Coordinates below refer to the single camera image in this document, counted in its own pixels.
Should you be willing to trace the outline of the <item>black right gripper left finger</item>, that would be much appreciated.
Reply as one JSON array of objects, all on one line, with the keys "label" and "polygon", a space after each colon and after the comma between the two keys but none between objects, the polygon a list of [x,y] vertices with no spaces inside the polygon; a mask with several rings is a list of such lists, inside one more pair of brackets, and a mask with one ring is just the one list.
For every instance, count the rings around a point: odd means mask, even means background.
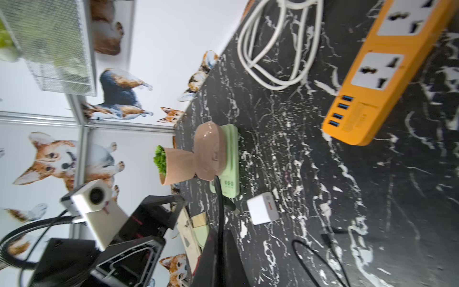
[{"label": "black right gripper left finger", "polygon": [[211,230],[198,262],[191,287],[218,287],[218,233]]}]

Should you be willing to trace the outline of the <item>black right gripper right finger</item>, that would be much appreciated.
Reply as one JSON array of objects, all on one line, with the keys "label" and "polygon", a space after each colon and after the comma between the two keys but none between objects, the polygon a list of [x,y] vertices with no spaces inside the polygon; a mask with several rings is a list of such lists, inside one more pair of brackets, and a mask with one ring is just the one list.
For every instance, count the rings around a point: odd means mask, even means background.
[{"label": "black right gripper right finger", "polygon": [[234,236],[230,230],[223,233],[224,287],[249,287],[243,263]]}]

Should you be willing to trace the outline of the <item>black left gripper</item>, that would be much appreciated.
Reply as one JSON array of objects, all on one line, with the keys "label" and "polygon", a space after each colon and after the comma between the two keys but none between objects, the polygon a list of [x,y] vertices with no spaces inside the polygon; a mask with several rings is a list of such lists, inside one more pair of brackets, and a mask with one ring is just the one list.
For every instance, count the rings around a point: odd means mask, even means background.
[{"label": "black left gripper", "polygon": [[173,230],[186,200],[177,194],[147,196],[121,220],[108,246],[91,269],[91,275],[106,287],[147,287],[166,245],[164,235]]}]

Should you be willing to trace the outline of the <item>white USB charger adapter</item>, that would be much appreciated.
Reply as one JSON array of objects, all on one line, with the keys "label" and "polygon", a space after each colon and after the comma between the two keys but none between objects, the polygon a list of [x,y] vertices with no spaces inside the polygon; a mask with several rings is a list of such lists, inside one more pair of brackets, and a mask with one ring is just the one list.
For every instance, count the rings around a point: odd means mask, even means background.
[{"label": "white USB charger adapter", "polygon": [[270,192],[262,193],[247,200],[247,207],[254,225],[277,221],[279,212]]}]

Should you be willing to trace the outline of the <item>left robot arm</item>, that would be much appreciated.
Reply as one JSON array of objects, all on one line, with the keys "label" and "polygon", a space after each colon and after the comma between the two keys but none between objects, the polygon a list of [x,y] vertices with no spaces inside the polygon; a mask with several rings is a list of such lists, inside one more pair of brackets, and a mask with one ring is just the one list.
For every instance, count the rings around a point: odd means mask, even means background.
[{"label": "left robot arm", "polygon": [[166,244],[164,234],[174,229],[185,200],[179,195],[148,196],[130,215],[114,219],[117,204],[100,210],[101,227],[108,246],[95,240],[52,238],[36,263],[15,258],[8,245],[22,235],[42,228],[76,222],[65,213],[20,227],[1,240],[1,262],[32,270],[31,287],[147,287]]}]

